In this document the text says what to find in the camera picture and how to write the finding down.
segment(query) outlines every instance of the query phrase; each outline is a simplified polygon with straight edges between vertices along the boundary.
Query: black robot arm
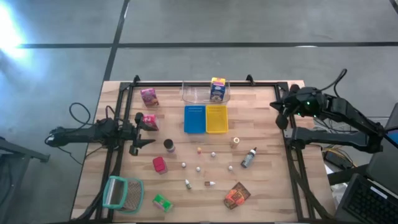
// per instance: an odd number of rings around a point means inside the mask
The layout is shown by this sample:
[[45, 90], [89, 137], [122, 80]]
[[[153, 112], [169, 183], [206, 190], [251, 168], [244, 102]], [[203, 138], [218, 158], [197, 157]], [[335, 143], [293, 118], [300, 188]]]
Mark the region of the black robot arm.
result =
[[291, 145], [297, 149], [303, 149], [306, 144], [312, 142], [319, 142], [352, 146], [360, 151], [375, 153], [382, 151], [383, 138], [398, 147], [386, 135], [380, 123], [367, 119], [344, 98], [322, 94], [321, 90], [314, 87], [300, 88], [292, 85], [288, 95], [270, 105], [279, 111], [276, 123], [280, 129], [286, 129], [288, 117], [297, 114], [303, 117], [312, 116], [321, 120], [328, 118], [344, 122], [358, 130], [351, 134], [335, 134], [296, 128], [289, 137]]
[[52, 147], [65, 146], [68, 143], [91, 143], [100, 142], [104, 146], [116, 145], [118, 140], [131, 140], [130, 154], [133, 156], [138, 155], [138, 148], [152, 143], [155, 139], [141, 139], [140, 130], [156, 131], [146, 125], [142, 113], [137, 113], [134, 118], [136, 126], [132, 125], [129, 121], [123, 121], [121, 127], [112, 118], [98, 120], [89, 128], [63, 128], [57, 127], [52, 130], [46, 138], [45, 143]]

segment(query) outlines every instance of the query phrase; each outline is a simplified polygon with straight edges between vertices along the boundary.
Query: red container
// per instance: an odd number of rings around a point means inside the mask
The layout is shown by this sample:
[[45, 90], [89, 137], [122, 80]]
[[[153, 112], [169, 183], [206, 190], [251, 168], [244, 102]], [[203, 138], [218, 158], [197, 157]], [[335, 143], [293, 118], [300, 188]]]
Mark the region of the red container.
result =
[[156, 157], [152, 162], [154, 163], [156, 172], [159, 174], [164, 174], [167, 172], [166, 162], [163, 160], [163, 157]]

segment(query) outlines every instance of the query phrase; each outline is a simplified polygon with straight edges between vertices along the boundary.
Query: pink snack package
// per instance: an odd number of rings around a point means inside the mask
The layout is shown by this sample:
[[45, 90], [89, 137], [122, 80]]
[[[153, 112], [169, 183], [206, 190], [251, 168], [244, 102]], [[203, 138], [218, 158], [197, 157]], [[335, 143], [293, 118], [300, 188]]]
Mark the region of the pink snack package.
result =
[[154, 88], [148, 88], [141, 90], [141, 97], [146, 106], [157, 106], [159, 102], [156, 98], [156, 93]]
[[159, 130], [159, 121], [157, 120], [156, 115], [145, 114], [142, 120], [146, 125], [152, 128], [156, 128], [156, 130]]

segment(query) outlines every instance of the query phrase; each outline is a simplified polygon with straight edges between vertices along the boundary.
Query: clear plastic bin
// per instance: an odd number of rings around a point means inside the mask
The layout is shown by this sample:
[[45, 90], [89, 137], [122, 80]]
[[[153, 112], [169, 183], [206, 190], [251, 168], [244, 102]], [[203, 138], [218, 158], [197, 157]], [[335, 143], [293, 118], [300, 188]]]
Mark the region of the clear plastic bin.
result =
[[226, 104], [231, 98], [231, 85], [229, 80], [225, 82], [225, 94], [222, 102], [210, 101], [210, 84], [209, 86], [198, 87], [193, 82], [182, 82], [182, 100], [188, 104]]

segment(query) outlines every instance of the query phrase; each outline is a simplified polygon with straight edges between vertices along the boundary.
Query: yellow tray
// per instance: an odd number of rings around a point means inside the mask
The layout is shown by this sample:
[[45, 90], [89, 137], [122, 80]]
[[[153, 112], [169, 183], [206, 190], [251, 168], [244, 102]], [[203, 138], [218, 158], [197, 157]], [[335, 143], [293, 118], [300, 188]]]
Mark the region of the yellow tray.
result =
[[206, 106], [206, 132], [209, 134], [228, 132], [228, 110], [226, 106]]

